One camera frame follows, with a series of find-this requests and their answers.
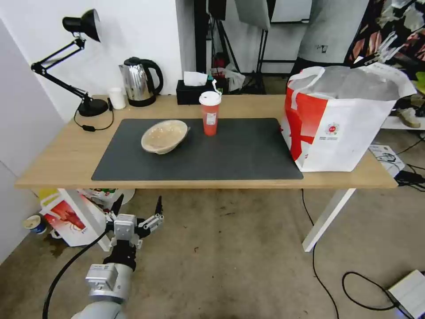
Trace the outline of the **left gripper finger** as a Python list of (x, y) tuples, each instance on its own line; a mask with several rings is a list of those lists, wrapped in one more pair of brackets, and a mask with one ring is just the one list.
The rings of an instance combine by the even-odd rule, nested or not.
[(162, 196), (159, 196), (152, 216), (144, 219), (137, 218), (137, 235), (139, 238), (145, 238), (153, 233), (164, 221)]
[(114, 229), (114, 222), (118, 219), (119, 210), (121, 209), (122, 203), (124, 199), (124, 194), (121, 194), (121, 196), (113, 203), (111, 209), (107, 212), (105, 212), (105, 218), (106, 218), (106, 230), (113, 230)]

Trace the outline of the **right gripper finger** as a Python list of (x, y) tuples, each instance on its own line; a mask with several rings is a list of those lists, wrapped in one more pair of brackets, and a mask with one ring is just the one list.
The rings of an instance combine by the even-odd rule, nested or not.
[(395, 55), (398, 51), (396, 40), (398, 36), (392, 31), (377, 49), (377, 55)]
[(377, 51), (374, 54), (371, 54), (365, 58), (358, 57), (355, 62), (351, 65), (352, 69), (368, 66), (373, 63), (386, 63), (388, 60), (393, 58), (399, 49), (391, 49), (386, 51)]

